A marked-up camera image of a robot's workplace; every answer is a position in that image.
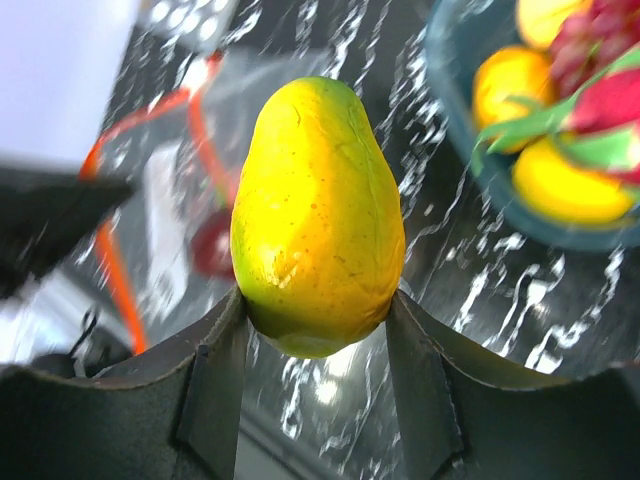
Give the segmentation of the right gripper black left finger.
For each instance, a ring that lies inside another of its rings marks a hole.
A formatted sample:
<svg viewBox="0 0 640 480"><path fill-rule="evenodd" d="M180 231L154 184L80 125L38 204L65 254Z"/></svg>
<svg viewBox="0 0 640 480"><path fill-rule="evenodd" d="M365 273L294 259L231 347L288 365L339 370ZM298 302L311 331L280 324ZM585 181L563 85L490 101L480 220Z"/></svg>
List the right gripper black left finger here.
<svg viewBox="0 0 640 480"><path fill-rule="evenodd" d="M5 479L230 479L248 324L230 290L199 321L94 378L1 370Z"/></svg>

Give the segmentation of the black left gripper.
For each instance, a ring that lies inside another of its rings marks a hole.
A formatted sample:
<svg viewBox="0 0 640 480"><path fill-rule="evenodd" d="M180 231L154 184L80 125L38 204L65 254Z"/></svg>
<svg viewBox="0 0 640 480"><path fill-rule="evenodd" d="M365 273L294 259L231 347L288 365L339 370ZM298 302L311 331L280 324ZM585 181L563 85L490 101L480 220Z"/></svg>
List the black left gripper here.
<svg viewBox="0 0 640 480"><path fill-rule="evenodd" d="M124 179L1 169L1 298L48 275L134 194Z"/></svg>

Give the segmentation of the clear zip top bag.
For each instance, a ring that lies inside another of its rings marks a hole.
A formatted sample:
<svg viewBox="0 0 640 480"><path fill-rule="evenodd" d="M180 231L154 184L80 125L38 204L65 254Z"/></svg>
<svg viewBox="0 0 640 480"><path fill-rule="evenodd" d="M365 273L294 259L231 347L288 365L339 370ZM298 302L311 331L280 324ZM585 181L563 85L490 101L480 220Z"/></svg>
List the clear zip top bag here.
<svg viewBox="0 0 640 480"><path fill-rule="evenodd" d="M322 51L262 54L234 47L199 56L176 90L110 127L84 166L132 181L134 195L73 254L118 335L141 353L204 315L233 279L192 266L190 242L213 212L231 210L257 116L291 80L320 74Z"/></svg>

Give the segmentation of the yellow green mango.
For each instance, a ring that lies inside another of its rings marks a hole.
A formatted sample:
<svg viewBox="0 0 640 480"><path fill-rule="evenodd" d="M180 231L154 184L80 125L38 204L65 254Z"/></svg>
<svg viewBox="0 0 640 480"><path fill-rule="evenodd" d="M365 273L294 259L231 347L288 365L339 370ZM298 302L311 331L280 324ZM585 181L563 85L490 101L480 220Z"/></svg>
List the yellow green mango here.
<svg viewBox="0 0 640 480"><path fill-rule="evenodd" d="M267 100L235 198L231 255L254 328L286 355L330 356L385 320L405 260L401 201L349 86L304 77Z"/></svg>

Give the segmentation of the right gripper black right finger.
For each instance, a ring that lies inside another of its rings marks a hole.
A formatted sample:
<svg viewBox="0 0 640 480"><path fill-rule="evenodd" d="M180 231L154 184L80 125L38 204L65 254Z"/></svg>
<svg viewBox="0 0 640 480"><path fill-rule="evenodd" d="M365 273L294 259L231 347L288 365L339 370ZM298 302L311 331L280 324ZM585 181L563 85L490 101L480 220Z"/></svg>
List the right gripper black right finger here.
<svg viewBox="0 0 640 480"><path fill-rule="evenodd" d="M581 379L505 359L397 292L387 348L412 479L635 479L639 366Z"/></svg>

